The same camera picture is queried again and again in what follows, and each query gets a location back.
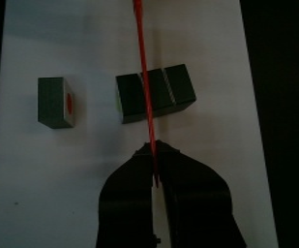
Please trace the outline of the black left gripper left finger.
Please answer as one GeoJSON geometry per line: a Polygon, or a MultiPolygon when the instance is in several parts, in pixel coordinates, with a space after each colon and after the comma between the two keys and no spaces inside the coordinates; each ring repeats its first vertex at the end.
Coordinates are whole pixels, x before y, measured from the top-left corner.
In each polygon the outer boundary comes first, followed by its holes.
{"type": "Polygon", "coordinates": [[[155,248],[153,165],[146,143],[109,176],[99,197],[97,248],[155,248]]]}

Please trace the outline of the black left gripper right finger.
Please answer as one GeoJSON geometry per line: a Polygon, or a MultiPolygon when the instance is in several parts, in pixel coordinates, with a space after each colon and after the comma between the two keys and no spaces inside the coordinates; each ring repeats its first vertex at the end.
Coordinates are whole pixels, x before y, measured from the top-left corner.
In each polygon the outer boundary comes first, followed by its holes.
{"type": "Polygon", "coordinates": [[[223,177],[161,140],[157,152],[171,248],[246,248],[223,177]]]}

